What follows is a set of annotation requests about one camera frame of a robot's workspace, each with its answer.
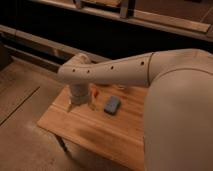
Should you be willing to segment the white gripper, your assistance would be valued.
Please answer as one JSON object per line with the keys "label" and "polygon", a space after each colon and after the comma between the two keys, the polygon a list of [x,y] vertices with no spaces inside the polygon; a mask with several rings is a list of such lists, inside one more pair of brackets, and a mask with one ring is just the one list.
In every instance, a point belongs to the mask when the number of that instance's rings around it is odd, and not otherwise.
{"label": "white gripper", "polygon": [[[90,99],[89,85],[88,84],[71,84],[69,86],[70,99],[75,105],[85,104]],[[72,103],[69,103],[67,112],[72,110]],[[88,107],[91,110],[95,110],[95,105],[92,102],[88,102]]]}

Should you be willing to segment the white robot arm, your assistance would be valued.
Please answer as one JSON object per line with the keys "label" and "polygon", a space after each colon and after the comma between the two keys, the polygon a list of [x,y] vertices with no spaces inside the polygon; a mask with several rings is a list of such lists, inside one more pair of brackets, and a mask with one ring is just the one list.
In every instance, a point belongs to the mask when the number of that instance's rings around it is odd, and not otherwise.
{"label": "white robot arm", "polygon": [[213,171],[213,54],[200,49],[158,51],[92,64],[77,54],[58,70],[74,103],[88,85],[148,89],[144,103],[145,171]]}

